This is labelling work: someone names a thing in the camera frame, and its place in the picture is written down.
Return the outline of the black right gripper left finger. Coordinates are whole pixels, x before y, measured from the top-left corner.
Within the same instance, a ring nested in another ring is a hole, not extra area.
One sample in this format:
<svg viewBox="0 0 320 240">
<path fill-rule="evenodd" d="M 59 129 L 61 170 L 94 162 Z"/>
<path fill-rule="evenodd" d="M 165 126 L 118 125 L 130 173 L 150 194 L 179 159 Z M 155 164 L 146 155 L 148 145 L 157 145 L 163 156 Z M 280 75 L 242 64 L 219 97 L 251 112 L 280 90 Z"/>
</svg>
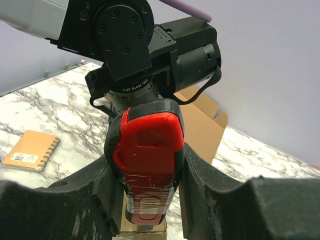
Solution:
<svg viewBox="0 0 320 240">
<path fill-rule="evenodd" d="M 120 233 L 124 190 L 101 156 L 49 187 L 0 182 L 2 240 L 111 240 Z"/>
</svg>

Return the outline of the red black utility knife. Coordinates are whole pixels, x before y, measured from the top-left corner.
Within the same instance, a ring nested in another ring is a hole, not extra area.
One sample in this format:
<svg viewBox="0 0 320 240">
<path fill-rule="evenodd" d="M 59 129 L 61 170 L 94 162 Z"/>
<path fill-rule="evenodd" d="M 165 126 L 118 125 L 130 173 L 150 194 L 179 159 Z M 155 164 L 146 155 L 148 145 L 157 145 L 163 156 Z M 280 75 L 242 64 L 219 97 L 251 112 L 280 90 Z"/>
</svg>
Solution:
<svg viewBox="0 0 320 240">
<path fill-rule="evenodd" d="M 138 226 L 163 222 L 185 161 L 179 104 L 152 100 L 119 113 L 110 123 L 104 155 L 126 193 L 126 219 Z"/>
</svg>

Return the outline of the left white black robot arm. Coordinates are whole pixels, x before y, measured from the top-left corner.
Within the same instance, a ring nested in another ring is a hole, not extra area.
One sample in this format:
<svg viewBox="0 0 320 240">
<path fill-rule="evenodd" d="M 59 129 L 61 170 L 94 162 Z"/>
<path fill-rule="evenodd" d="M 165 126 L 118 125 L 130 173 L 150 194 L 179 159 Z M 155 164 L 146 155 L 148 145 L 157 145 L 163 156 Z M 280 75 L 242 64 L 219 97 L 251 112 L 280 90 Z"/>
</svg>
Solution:
<svg viewBox="0 0 320 240">
<path fill-rule="evenodd" d="M 102 62 L 85 81 L 90 104 L 114 119 L 133 106 L 222 77 L 222 58 L 212 17 L 182 0 L 166 5 L 186 18 L 154 22 L 146 0 L 3 0 L 0 19 L 59 49 Z"/>
</svg>

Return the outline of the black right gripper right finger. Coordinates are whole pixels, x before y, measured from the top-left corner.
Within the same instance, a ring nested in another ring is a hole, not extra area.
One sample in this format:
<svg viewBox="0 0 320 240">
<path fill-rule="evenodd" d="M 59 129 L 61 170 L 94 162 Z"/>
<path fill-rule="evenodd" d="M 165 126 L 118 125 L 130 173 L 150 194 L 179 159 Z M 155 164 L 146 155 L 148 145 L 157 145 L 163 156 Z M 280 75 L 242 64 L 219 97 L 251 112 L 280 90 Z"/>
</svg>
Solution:
<svg viewBox="0 0 320 240">
<path fill-rule="evenodd" d="M 187 240 L 317 240 L 320 181 L 255 177 L 240 182 L 184 147 L 180 181 Z"/>
</svg>

